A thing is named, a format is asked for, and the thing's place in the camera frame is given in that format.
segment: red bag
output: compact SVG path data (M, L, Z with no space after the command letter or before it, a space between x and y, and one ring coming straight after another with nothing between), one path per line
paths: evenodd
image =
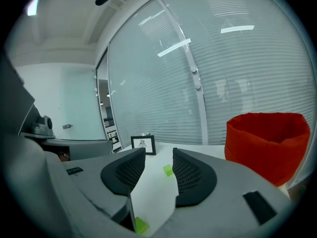
M249 167L276 186L302 161L310 129L301 114L248 113L227 122L226 160Z

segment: ceiling light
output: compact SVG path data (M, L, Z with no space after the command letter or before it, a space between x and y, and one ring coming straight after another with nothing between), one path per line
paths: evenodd
M28 16L36 15L36 12L38 10L38 2L39 2L39 0L32 0L31 1L31 3L28 6L28 11L27 11Z
M164 10L161 10L158 14L155 14L152 18L155 18L155 17L161 15L163 12L164 12Z
M188 43L191 43L192 41L190 39L186 39L184 41L181 41L179 43L176 43L175 45L173 45L172 47L169 47L167 50L162 51L161 53L158 53L159 57L162 57L166 54L168 54L169 52L172 52L173 50L176 50L177 48L186 45Z
M150 17L148 17L148 18L146 18L145 20L143 20L140 24L139 24L139 26L142 26L145 22L147 22L149 19L151 19L151 16Z
M223 17L223 16L228 16L228 15L238 15L238 14L249 14L248 12L239 12L239 13L231 13L231 14L223 14L223 15L219 15L219 14L217 14L217 15L219 15L219 16L217 16L217 17Z
M221 34L228 33L228 32L234 32L234 31L242 31L242 30L253 30L254 26L233 26L228 28L222 28L220 31Z

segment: window blinds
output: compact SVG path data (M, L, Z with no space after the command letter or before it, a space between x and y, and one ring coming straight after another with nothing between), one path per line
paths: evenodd
M313 131L316 87L310 58L274 1L162 1L191 39L209 144L224 144L226 122L247 112L301 113Z
M196 89L184 49L167 53L179 42L156 0L131 16L111 40L109 87L123 147L131 144L130 136L142 133L153 134L156 141L202 143Z

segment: gray surface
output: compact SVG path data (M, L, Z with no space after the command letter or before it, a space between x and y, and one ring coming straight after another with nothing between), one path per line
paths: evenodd
M70 159L82 160L108 155L112 151L112 143L109 140L62 140L48 139L41 142L43 145L68 146Z
M54 189L69 219L74 237L139 237L112 221L104 211L96 209L67 174L56 154L45 152L45 155Z
M259 191L276 212L291 205L278 188L245 166L197 152L182 151L212 166L217 175L217 185L199 205L175 209L153 235L154 238L228 238L244 235L259 227L243 198L243 194L250 191Z
M113 217L126 205L127 197L113 194L102 182L100 174L106 165L135 150L86 160L67 161L63 162L63 165L65 169L81 167L84 170L69 177L93 205Z

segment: green object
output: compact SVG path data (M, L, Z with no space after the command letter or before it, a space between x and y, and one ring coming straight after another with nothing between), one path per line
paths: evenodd
M163 167L164 169L164 173L166 174L167 177L171 176L173 173L173 168L170 164L168 164L167 166Z
M139 217L135 218L135 226L137 228L137 234L143 234L150 227Z

